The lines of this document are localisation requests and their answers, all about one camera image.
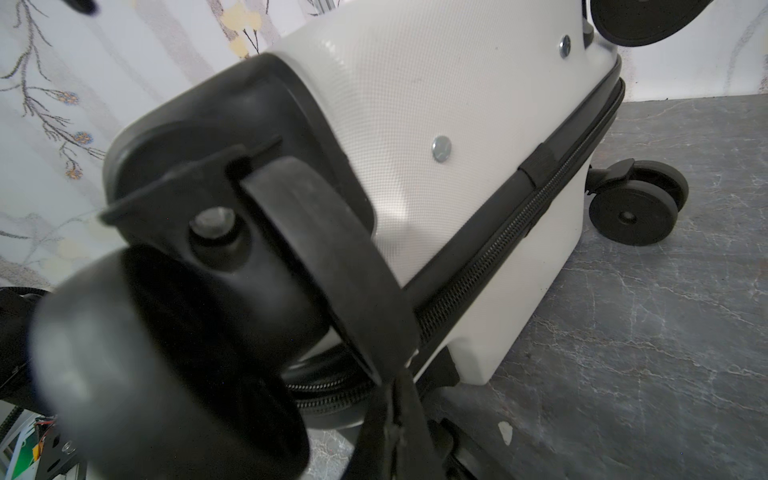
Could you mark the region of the white hard-shell suitcase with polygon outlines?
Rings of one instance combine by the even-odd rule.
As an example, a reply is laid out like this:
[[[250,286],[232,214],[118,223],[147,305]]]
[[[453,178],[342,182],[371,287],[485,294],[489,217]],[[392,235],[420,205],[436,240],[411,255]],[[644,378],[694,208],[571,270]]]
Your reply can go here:
[[[703,1],[354,1],[125,128],[126,247],[38,305],[41,398],[107,479],[296,479],[403,369],[483,385],[573,252],[673,230],[675,168],[590,159],[619,47]]]

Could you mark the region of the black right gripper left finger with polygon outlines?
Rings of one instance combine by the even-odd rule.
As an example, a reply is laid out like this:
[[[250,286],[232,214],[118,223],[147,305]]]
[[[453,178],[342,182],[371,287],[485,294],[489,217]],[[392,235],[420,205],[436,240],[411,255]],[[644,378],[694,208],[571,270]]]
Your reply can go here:
[[[413,376],[407,369],[371,396],[345,479],[443,479]]]

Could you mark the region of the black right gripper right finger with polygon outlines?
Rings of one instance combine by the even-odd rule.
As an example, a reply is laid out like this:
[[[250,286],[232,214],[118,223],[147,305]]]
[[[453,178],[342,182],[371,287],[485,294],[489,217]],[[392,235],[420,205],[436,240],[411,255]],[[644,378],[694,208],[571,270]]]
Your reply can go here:
[[[448,419],[443,419],[440,425],[451,435],[453,440],[448,456],[448,471],[457,474],[457,478],[514,479],[512,474],[456,424]]]

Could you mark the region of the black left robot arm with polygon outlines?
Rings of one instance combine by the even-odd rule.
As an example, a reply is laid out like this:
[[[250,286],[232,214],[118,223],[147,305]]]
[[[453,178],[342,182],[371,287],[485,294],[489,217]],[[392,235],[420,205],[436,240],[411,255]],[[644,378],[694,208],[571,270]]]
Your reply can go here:
[[[52,416],[34,385],[28,346],[34,310],[47,294],[47,290],[32,287],[1,288],[1,399]]]

